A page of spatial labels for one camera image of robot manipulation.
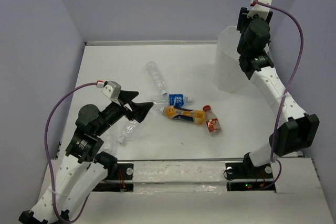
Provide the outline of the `orange juice bottle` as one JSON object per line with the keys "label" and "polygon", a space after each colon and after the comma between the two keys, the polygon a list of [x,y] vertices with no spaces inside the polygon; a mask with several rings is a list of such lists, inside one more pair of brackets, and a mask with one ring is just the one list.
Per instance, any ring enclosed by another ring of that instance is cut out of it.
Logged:
{"label": "orange juice bottle", "polygon": [[205,121],[205,112],[200,110],[190,110],[170,105],[162,108],[161,112],[171,120],[180,120],[194,124],[203,124]]}

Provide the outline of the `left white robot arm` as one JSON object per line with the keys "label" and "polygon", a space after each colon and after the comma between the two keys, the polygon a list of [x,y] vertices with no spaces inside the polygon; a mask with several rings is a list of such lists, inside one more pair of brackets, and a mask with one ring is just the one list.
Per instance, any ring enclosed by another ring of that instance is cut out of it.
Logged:
{"label": "left white robot arm", "polygon": [[118,160],[101,150],[101,135],[122,117],[141,123],[152,102],[134,103],[137,91],[120,91],[118,97],[100,111],[93,104],[78,112],[76,130],[51,184],[37,204],[19,216],[21,223],[73,223],[81,214],[89,194],[104,179],[115,176]]}

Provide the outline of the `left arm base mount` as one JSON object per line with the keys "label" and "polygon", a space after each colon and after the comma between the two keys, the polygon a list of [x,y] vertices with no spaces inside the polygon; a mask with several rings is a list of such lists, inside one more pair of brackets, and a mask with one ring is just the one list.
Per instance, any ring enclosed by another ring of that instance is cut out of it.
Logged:
{"label": "left arm base mount", "polygon": [[108,172],[107,177],[93,189],[93,192],[133,192],[133,173],[133,163],[118,163],[116,169]]}

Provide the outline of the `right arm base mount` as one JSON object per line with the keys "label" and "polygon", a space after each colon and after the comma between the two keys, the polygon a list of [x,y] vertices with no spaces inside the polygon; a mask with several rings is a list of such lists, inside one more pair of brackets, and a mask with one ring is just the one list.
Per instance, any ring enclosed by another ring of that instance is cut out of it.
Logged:
{"label": "right arm base mount", "polygon": [[242,162],[229,162],[225,164],[223,176],[227,191],[276,191],[270,164],[245,171]]}

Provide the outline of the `red cap small bottle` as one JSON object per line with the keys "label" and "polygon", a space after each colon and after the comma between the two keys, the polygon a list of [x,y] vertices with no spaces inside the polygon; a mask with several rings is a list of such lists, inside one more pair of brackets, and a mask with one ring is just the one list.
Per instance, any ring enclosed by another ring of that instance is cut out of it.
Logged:
{"label": "red cap small bottle", "polygon": [[219,123],[218,117],[213,112],[210,105],[206,105],[203,107],[203,111],[205,112],[205,122],[207,129],[210,134],[215,135],[222,132],[221,125]]}

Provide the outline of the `clear bottle near left arm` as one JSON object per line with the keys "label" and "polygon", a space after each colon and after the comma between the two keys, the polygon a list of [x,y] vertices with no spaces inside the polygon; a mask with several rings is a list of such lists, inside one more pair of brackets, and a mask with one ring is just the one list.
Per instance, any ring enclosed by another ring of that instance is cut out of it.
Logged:
{"label": "clear bottle near left arm", "polygon": [[118,136],[118,143],[125,146],[135,139],[140,128],[140,123],[137,121],[130,121],[121,130]]}

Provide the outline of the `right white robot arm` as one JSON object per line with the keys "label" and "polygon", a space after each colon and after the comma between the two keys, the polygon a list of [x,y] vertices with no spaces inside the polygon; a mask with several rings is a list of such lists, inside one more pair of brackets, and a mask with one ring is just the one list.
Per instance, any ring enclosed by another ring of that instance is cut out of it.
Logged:
{"label": "right white robot arm", "polygon": [[269,141],[259,149],[244,155],[235,172],[253,178],[271,161],[309,148],[314,140],[320,120],[301,108],[277,75],[273,61],[266,53],[270,40],[266,15],[241,8],[237,22],[240,39],[237,46],[239,66],[247,79],[259,90],[276,117],[276,126]]}

